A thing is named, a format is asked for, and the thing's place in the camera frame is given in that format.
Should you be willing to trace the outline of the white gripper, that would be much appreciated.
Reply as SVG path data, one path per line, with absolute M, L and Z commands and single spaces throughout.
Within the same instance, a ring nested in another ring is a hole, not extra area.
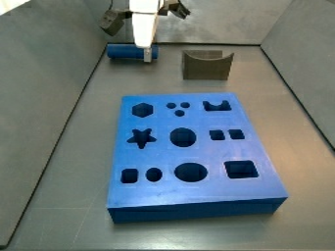
M 145 62 L 153 62 L 153 41 L 158 28 L 159 10 L 165 0 L 130 0 L 133 31 L 138 47 L 145 48 Z

